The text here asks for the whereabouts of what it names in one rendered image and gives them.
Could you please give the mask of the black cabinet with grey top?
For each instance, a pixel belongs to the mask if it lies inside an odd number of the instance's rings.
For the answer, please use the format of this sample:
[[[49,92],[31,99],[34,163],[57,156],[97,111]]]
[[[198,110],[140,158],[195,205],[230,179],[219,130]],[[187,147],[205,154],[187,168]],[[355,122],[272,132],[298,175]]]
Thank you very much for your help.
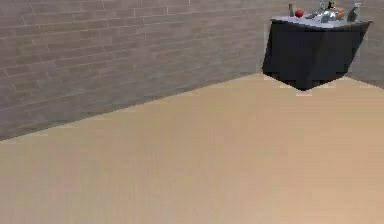
[[[301,91],[339,79],[348,72],[370,25],[274,17],[262,72]]]

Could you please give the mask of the silver kettle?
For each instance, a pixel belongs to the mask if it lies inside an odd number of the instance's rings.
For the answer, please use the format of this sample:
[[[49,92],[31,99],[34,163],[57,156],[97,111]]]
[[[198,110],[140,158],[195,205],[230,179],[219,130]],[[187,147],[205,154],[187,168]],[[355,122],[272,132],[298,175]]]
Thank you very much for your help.
[[[336,20],[336,12],[331,9],[327,9],[321,13],[320,22],[321,23],[328,23],[329,21],[335,21]]]

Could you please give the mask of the grey spray bottle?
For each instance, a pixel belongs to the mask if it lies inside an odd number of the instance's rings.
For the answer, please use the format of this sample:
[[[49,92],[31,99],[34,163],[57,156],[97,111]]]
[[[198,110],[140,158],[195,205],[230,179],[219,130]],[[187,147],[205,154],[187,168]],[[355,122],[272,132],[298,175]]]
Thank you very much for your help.
[[[356,10],[360,7],[360,3],[355,3],[347,15],[348,22],[355,22],[357,18]]]

